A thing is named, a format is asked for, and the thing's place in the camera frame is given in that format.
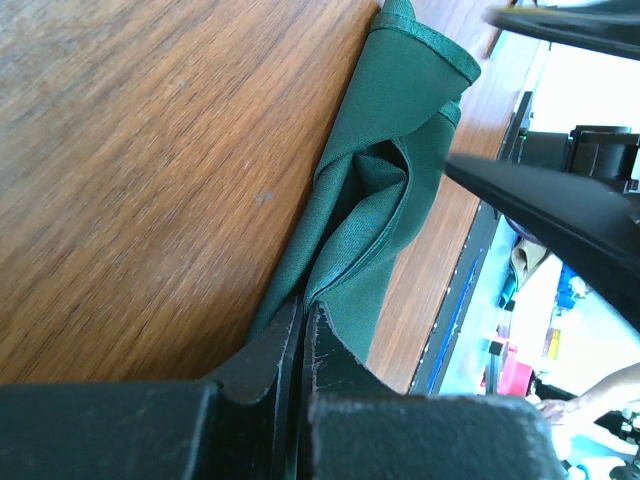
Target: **fabric fold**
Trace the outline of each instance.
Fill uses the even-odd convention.
[[[338,335],[366,360],[395,258],[424,224],[460,96],[479,74],[471,55],[415,20],[408,0],[385,3],[249,339],[304,292],[305,308],[326,302]]]

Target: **light blue surface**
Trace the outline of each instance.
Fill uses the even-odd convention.
[[[439,394],[464,395],[478,391],[487,364],[489,341],[496,335],[502,311],[500,291],[507,278],[515,232],[500,219],[498,228],[469,304],[458,341],[447,367]]]

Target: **wooden table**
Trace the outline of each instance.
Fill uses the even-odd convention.
[[[490,1],[418,18],[481,58]],[[0,4],[0,382],[194,378],[240,348],[310,191],[372,0]],[[535,42],[467,93],[496,154]],[[477,201],[444,180],[370,355],[406,390]]]

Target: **person's arm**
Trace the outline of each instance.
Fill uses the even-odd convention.
[[[552,424],[593,422],[610,410],[638,400],[640,363],[612,373],[573,400],[545,400],[538,409]]]

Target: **folded green fabric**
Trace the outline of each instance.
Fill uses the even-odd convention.
[[[479,74],[465,50],[415,20],[409,0],[387,0],[249,340],[304,293],[307,311],[326,302],[338,335],[366,360],[396,256],[431,208],[458,100]]]

